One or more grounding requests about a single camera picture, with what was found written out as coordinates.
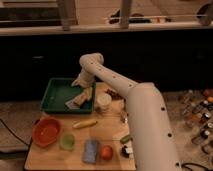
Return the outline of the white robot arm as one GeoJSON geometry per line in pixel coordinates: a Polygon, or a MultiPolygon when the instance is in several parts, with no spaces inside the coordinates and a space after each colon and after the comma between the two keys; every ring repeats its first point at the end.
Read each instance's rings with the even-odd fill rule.
{"type": "Polygon", "coordinates": [[[83,55],[79,63],[81,72],[72,86],[86,88],[98,77],[125,99],[136,171],[182,171],[166,105],[155,85],[104,67],[100,53],[83,55]]]}

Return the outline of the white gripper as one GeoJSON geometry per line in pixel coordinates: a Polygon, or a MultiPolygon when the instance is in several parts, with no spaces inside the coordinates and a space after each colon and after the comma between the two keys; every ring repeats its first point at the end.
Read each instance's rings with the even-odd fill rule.
{"type": "Polygon", "coordinates": [[[91,87],[94,83],[94,76],[89,73],[80,73],[78,77],[71,83],[71,86],[81,86],[84,89],[86,99],[90,101],[92,99],[93,88],[91,87]]]}

